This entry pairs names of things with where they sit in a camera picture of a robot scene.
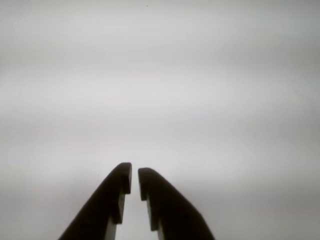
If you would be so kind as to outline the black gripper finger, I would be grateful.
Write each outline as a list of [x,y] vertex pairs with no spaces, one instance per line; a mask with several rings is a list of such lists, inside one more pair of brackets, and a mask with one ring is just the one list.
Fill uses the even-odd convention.
[[151,231],[160,240],[214,240],[198,210],[162,175],[138,169],[140,198],[146,202]]
[[69,224],[61,240],[114,240],[122,224],[125,196],[131,193],[132,164],[118,164]]

